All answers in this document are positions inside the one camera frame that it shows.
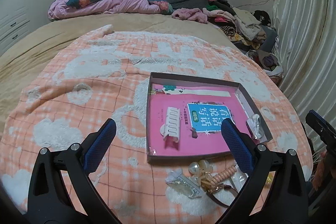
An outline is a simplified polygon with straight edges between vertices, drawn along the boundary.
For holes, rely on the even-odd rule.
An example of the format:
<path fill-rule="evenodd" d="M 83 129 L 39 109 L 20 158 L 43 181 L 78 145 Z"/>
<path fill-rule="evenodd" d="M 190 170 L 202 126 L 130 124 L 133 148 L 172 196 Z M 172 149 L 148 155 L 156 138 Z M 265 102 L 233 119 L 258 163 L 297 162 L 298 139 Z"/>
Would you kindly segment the orange plaid cloud blanket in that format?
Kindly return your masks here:
<path fill-rule="evenodd" d="M 117 135 L 91 180 L 124 223 L 214 223 L 222 209 L 169 188 L 174 165 L 146 160 L 146 91 L 151 72 L 195 75 L 242 84 L 272 133 L 269 148 L 295 149 L 309 179 L 313 160 L 299 118 L 280 89 L 248 57 L 195 36 L 117 32 L 107 25 L 60 50 L 1 118 L 1 182 L 27 209 L 29 182 L 41 148 L 62 150 L 108 119 Z"/>

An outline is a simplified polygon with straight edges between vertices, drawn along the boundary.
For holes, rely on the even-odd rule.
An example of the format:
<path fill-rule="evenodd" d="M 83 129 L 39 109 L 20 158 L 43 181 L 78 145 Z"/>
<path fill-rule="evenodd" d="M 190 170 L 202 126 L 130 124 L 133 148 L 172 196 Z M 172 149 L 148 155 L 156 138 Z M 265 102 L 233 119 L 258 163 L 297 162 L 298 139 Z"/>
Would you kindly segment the pink and floral quilt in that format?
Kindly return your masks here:
<path fill-rule="evenodd" d="M 47 12 L 49 20 L 93 14 L 163 14 L 173 13 L 167 0 L 55 0 Z"/>

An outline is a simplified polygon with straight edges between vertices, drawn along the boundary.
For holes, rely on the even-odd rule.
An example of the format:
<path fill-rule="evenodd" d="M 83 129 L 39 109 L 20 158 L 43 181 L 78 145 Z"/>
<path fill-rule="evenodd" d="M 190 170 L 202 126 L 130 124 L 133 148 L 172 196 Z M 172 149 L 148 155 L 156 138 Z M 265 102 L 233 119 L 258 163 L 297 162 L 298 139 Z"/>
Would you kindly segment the white comb hair clip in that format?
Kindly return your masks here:
<path fill-rule="evenodd" d="M 175 107 L 168 107 L 165 123 L 160 128 L 165 148 L 178 149 L 181 134 L 181 112 Z"/>

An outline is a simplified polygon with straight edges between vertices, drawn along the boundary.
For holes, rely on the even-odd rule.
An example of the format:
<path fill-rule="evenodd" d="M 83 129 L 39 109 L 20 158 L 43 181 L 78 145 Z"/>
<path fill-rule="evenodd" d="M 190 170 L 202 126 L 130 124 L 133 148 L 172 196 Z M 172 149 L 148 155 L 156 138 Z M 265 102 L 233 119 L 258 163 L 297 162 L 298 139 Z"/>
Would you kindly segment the clear bag with silver chain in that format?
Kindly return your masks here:
<path fill-rule="evenodd" d="M 203 189 L 193 178 L 186 177 L 183 174 L 181 168 L 171 170 L 168 173 L 165 182 L 169 187 L 190 199 L 201 198 L 205 194 Z"/>

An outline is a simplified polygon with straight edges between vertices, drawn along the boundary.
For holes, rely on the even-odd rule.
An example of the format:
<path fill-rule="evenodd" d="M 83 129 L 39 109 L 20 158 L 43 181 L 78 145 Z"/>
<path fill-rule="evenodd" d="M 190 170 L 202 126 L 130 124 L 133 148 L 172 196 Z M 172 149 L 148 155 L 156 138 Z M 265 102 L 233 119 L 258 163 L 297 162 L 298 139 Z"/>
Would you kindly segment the red leather strap watch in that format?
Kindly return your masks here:
<path fill-rule="evenodd" d="M 236 189 L 227 184 L 219 184 L 207 192 L 207 196 L 209 196 L 213 202 L 225 208 L 231 205 L 237 195 L 238 192 Z"/>

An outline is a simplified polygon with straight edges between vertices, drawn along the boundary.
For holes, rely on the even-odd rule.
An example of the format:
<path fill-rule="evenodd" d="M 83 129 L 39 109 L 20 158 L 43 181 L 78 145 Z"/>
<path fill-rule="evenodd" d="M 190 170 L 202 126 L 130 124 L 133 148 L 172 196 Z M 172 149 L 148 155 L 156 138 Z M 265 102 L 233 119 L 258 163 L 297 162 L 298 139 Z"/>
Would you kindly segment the pink workbook with blue label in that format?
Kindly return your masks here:
<path fill-rule="evenodd" d="M 231 86 L 176 86 L 152 84 L 147 102 L 147 150 L 153 157 L 196 157 L 228 153 L 221 134 L 222 121 L 230 118 L 249 134 L 248 115 Z M 181 112 L 178 149 L 165 148 L 160 133 L 168 107 Z"/>

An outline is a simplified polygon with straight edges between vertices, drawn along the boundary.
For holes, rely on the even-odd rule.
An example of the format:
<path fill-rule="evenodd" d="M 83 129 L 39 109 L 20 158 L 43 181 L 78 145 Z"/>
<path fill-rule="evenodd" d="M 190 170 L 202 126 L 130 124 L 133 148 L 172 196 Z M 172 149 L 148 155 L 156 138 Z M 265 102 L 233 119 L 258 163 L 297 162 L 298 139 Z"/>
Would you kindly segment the cream striped curtain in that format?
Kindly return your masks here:
<path fill-rule="evenodd" d="M 335 125 L 335 0 L 275 0 L 280 89 L 305 120 L 309 110 Z"/>

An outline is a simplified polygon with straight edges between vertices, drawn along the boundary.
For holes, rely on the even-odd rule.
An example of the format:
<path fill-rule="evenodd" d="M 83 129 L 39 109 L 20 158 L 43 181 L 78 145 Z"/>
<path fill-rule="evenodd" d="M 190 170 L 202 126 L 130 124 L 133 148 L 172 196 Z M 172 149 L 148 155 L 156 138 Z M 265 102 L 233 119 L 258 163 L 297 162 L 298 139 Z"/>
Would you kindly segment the tan bed sheet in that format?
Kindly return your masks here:
<path fill-rule="evenodd" d="M 225 34 L 210 24 L 159 14 L 101 14 L 57 20 L 28 34 L 1 56 L 1 111 L 15 108 L 22 89 L 60 50 L 87 32 L 107 24 L 111 24 L 114 31 L 191 35 L 217 46 L 234 46 Z"/>

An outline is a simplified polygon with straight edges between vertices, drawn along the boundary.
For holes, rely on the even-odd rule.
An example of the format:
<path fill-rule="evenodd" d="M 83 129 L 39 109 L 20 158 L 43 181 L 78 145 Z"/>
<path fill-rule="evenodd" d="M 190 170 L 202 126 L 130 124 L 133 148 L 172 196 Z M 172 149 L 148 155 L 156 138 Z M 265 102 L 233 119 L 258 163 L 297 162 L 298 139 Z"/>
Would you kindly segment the pearl claw hair clip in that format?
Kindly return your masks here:
<path fill-rule="evenodd" d="M 192 162 L 188 167 L 191 177 L 197 182 L 199 186 L 205 181 L 212 182 L 212 165 L 206 160 L 200 160 L 199 162 Z"/>

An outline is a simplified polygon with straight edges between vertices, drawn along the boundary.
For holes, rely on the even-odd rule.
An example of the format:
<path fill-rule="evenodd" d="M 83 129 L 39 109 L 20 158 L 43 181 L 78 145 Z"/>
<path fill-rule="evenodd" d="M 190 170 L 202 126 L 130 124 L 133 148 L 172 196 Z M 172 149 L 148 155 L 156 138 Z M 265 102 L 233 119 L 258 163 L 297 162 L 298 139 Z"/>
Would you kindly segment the pile of clothes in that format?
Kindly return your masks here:
<path fill-rule="evenodd" d="M 257 63 L 275 84 L 279 84 L 284 72 L 272 53 L 277 32 L 268 12 L 241 10 L 226 0 L 207 2 L 202 8 L 173 8 L 169 5 L 167 12 L 175 19 L 213 24 L 236 48 Z"/>

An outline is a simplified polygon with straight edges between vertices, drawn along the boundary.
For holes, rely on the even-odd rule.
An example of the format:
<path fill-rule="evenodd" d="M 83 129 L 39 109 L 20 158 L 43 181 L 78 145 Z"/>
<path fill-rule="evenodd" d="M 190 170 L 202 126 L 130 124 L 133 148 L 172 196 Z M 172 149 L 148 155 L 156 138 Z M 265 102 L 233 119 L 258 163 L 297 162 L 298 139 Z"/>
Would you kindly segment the white earring card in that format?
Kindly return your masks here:
<path fill-rule="evenodd" d="M 246 124 L 250 132 L 250 135 L 253 139 L 261 140 L 265 136 L 263 127 L 261 125 L 260 115 L 258 114 L 252 115 L 247 119 Z"/>

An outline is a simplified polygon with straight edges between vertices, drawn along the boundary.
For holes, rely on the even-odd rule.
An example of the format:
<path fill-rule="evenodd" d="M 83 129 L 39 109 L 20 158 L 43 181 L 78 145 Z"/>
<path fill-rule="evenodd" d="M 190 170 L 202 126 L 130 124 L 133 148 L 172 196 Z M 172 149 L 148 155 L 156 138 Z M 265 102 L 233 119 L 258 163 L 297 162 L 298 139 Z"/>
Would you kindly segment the dark shallow cardboard box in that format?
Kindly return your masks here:
<path fill-rule="evenodd" d="M 267 143 L 273 138 L 242 84 L 152 72 L 146 106 L 148 162 L 228 154 L 230 149 L 221 135 L 225 119 L 255 143 Z"/>

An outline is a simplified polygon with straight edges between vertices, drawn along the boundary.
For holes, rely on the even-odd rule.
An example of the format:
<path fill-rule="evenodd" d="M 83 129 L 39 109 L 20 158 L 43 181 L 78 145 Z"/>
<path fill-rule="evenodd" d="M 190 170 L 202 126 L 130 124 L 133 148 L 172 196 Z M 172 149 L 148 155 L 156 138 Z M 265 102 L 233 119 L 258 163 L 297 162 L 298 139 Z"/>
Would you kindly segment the clear plastic jewelry bag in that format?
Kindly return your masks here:
<path fill-rule="evenodd" d="M 248 176 L 245 173 L 236 172 L 232 177 L 232 184 L 237 192 L 240 192 L 245 182 L 247 181 Z"/>

